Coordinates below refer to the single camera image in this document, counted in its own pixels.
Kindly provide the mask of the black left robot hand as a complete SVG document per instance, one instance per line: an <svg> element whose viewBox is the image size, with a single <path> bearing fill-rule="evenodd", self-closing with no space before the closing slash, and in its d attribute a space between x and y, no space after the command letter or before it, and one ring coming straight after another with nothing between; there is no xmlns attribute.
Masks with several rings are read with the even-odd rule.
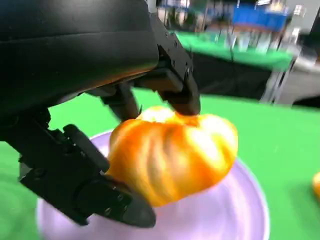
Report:
<svg viewBox="0 0 320 240"><path fill-rule="evenodd" d="M81 226L102 217L152 228L139 194L107 175L109 162L75 125L49 130L49 107L82 93L122 120L139 109L137 79L183 115L201 110L193 63L144 0L3 0L0 139L20 154L19 182Z"/></svg>

